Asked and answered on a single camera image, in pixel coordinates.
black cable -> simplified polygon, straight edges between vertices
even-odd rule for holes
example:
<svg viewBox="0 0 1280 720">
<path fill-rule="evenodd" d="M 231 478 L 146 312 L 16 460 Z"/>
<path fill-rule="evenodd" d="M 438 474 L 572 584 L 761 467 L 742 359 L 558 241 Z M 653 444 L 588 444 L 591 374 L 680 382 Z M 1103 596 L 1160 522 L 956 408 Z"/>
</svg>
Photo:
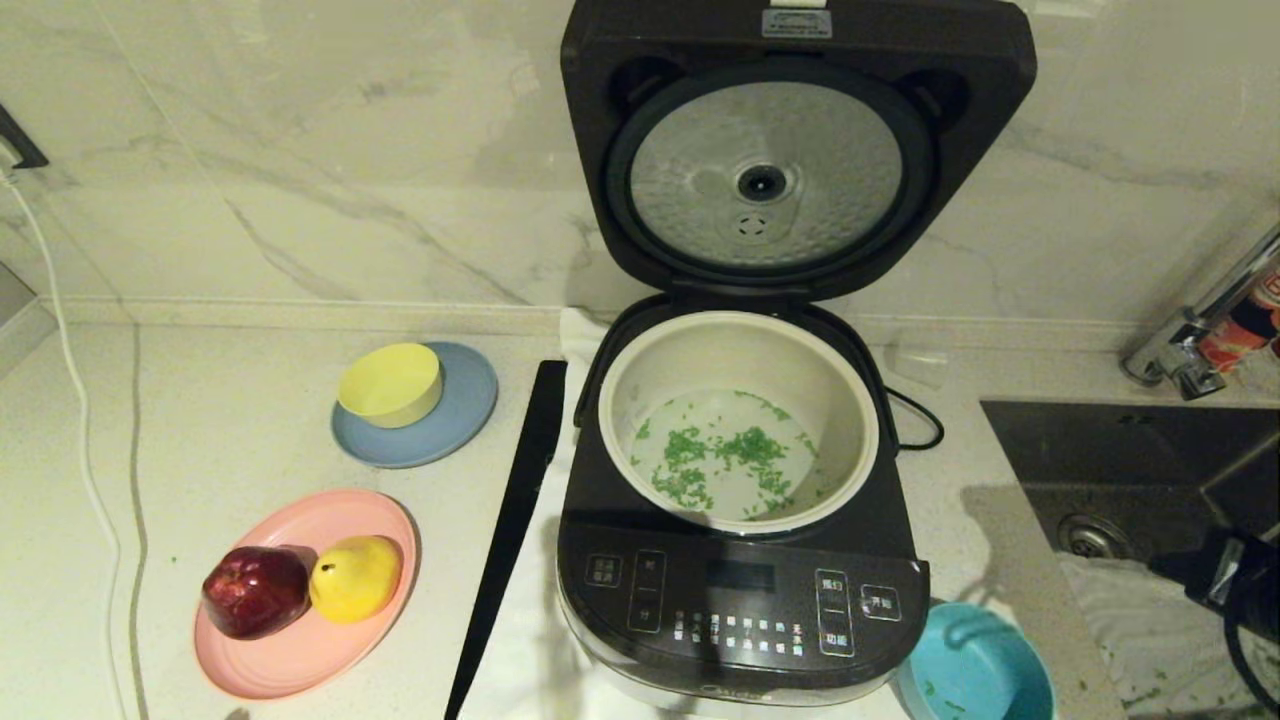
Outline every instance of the black cable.
<svg viewBox="0 0 1280 720">
<path fill-rule="evenodd" d="M 1244 615 L 1244 603 L 1248 600 L 1249 591 L 1263 579 L 1275 579 L 1275 575 L 1268 577 L 1265 573 L 1254 575 L 1243 587 L 1231 588 L 1233 592 L 1228 594 L 1226 609 L 1222 614 L 1222 634 L 1226 635 L 1226 652 L 1231 656 L 1231 665 L 1235 666 L 1235 671 L 1240 674 L 1240 679 L 1248 685 L 1254 700 L 1274 717 L 1280 717 L 1280 703 L 1267 694 L 1266 688 L 1262 687 L 1258 676 L 1249 667 L 1249 661 L 1245 660 L 1244 650 L 1240 647 L 1240 618 Z"/>
<path fill-rule="evenodd" d="M 900 402 L 902 402 L 904 405 L 906 405 L 911 410 L 915 410 L 916 413 L 919 413 L 920 416 L 923 416 L 925 420 L 928 420 L 929 423 L 932 423 L 934 428 L 938 429 L 937 434 L 934 434 L 933 439 L 931 439 L 929 442 L 923 442 L 923 443 L 919 443 L 919 445 L 916 445 L 916 443 L 908 443 L 908 442 L 899 442 L 897 446 L 900 448 L 902 448 L 902 450 L 932 450 L 932 448 L 934 448 L 934 447 L 937 447 L 938 445 L 942 443 L 942 438 L 946 437 L 947 430 L 946 430 L 946 428 L 942 427 L 942 420 L 940 420 L 937 415 L 934 415 L 933 413 L 931 413 L 928 407 L 920 405 L 919 402 L 911 400 L 910 397 L 902 395 L 901 392 L 897 392 L 896 389 L 893 389 L 893 388 L 891 388 L 888 386 L 884 386 L 884 392 L 890 393 L 892 397 L 897 398 Z"/>
</svg>

sink drain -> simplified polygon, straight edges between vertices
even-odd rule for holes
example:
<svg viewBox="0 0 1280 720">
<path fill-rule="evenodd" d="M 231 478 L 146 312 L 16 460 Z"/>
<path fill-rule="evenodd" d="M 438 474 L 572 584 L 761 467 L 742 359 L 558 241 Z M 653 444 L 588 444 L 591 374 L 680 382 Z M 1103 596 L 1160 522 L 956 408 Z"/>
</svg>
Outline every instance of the sink drain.
<svg viewBox="0 0 1280 720">
<path fill-rule="evenodd" d="M 1096 515 L 1068 515 L 1057 525 L 1057 543 L 1080 557 L 1124 560 L 1133 555 L 1129 538 L 1120 528 Z"/>
</svg>

control panel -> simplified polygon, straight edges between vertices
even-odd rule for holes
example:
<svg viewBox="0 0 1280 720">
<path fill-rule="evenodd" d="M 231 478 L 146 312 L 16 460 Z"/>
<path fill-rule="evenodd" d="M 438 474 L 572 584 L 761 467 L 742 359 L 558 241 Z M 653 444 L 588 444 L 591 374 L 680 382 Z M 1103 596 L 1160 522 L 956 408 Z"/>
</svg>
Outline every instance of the control panel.
<svg viewBox="0 0 1280 720">
<path fill-rule="evenodd" d="M 576 569 L 590 612 L 663 653 L 844 669 L 902 652 L 904 642 L 909 652 L 928 610 L 927 569 L 916 561 L 618 528 L 567 532 L 584 536 L 561 548 L 575 548 L 562 561 Z"/>
</svg>

blue plate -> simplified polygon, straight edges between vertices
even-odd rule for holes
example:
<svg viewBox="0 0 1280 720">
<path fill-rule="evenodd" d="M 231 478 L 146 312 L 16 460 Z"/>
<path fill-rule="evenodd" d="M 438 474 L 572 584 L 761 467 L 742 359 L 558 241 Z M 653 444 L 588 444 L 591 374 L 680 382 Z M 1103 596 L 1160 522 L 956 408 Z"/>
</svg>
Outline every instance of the blue plate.
<svg viewBox="0 0 1280 720">
<path fill-rule="evenodd" d="M 1051 720 L 1053 687 L 1023 633 L 965 602 L 929 610 L 895 679 L 915 720 Z"/>
<path fill-rule="evenodd" d="M 498 401 L 498 374 L 484 355 L 456 342 L 424 343 L 440 359 L 440 402 L 403 428 L 375 428 L 333 405 L 330 429 L 347 455 L 375 468 L 416 468 L 467 443 Z"/>
</svg>

inner lid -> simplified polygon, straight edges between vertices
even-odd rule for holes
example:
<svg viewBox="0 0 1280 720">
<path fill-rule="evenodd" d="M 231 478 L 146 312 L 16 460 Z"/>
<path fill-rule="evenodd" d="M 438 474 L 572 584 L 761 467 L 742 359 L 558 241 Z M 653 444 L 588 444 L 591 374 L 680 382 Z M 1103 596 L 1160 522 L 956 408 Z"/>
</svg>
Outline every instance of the inner lid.
<svg viewBox="0 0 1280 720">
<path fill-rule="evenodd" d="M 817 61 L 760 63 L 657 94 L 620 132 L 605 182 L 623 228 L 668 264 L 778 279 L 891 240 L 923 200 L 929 147 L 891 87 Z"/>
</svg>

